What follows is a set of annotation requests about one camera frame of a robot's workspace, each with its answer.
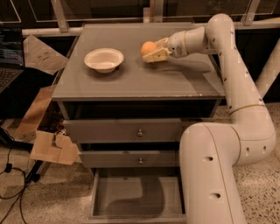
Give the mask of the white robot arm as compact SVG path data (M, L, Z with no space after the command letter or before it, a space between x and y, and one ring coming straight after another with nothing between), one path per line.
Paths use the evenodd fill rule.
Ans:
M153 48L141 48L146 63L192 53L218 55L230 122L196 123L183 132L179 165L186 224L247 224L233 167L257 163L275 148L277 134L264 90L252 80L237 50L234 22L226 14L212 16L204 27L162 38Z

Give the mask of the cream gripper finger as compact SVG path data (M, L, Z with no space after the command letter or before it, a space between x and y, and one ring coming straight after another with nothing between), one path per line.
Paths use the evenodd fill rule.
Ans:
M165 61L168 59L172 52L166 47L159 47L152 52L149 52L143 56L143 61L146 63L153 63L159 61Z
M168 38L162 38L162 39L156 41L157 47L166 47L168 40L169 40Z

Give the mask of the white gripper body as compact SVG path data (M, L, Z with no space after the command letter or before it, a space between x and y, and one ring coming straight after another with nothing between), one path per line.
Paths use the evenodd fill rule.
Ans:
M187 56L186 31L180 31L172 34L168 38L166 46L173 58L183 58Z

